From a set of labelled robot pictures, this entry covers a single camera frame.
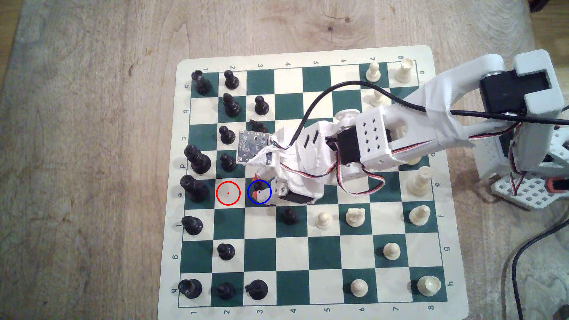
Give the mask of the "white taped gripper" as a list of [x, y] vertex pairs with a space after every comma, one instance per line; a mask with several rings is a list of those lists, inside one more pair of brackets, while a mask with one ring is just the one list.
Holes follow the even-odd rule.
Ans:
[[264, 205], [317, 202], [325, 185], [335, 184], [336, 154], [326, 138], [337, 134], [337, 122], [315, 122], [301, 131], [292, 147], [274, 151], [267, 173], [254, 175], [254, 186], [267, 187], [264, 180], [271, 188], [254, 190], [252, 201]]

